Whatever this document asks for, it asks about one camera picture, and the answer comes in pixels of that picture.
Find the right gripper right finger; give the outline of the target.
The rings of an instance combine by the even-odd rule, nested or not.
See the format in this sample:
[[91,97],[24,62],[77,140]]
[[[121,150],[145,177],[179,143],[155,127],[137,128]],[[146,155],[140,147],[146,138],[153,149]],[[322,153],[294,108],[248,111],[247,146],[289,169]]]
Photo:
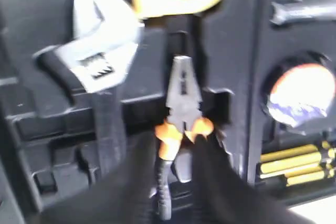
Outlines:
[[259,193],[232,169],[217,141],[198,135],[193,146],[195,223],[311,223]]

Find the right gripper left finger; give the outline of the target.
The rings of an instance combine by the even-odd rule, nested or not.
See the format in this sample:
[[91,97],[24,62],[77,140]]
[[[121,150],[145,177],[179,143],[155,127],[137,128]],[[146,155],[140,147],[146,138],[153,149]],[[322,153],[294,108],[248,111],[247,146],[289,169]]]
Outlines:
[[34,223],[152,223],[157,141],[137,135],[125,159],[88,190],[46,208]]

